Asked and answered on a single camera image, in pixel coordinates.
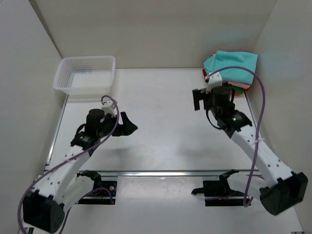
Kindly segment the teal t shirt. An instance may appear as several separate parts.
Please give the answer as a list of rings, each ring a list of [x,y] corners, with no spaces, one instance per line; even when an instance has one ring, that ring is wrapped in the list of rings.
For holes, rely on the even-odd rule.
[[[258,55],[249,52],[227,52],[217,50],[203,62],[207,73],[213,73],[224,67],[243,67],[253,73],[256,69]],[[251,85],[254,75],[240,68],[231,68],[219,71],[223,80]]]

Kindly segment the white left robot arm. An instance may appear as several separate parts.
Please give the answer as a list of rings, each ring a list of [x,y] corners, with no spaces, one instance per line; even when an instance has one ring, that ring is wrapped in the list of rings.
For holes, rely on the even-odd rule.
[[[50,234],[57,232],[73,205],[85,194],[97,194],[102,188],[100,174],[88,170],[79,173],[81,166],[105,139],[129,136],[137,129],[125,112],[90,110],[62,162],[47,171],[24,196],[24,222]]]

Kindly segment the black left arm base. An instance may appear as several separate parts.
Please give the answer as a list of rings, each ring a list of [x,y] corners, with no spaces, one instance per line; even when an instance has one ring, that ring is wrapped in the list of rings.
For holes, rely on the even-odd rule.
[[[100,173],[85,170],[77,173],[77,178],[89,178],[93,181],[93,189],[78,201],[84,205],[115,205],[117,181],[104,180]]]

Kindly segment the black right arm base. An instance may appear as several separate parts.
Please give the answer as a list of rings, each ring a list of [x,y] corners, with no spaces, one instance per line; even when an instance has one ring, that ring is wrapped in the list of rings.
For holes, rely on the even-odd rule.
[[[230,169],[219,174],[216,179],[204,179],[203,186],[194,188],[192,195],[204,195],[206,207],[243,206],[244,193],[230,189],[228,177],[240,172]]]

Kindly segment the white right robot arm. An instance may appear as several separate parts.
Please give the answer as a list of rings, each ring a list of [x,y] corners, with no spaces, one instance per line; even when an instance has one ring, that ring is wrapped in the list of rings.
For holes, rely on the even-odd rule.
[[[219,191],[230,195],[234,191],[247,192],[261,202],[265,210],[278,215],[302,202],[308,185],[308,178],[303,172],[296,173],[259,139],[251,120],[235,108],[234,97],[229,87],[192,91],[194,109],[200,109],[202,101],[206,113],[212,113],[219,130],[238,145],[244,153],[255,160],[255,166],[262,178],[248,177],[239,170],[232,169],[219,176]]]

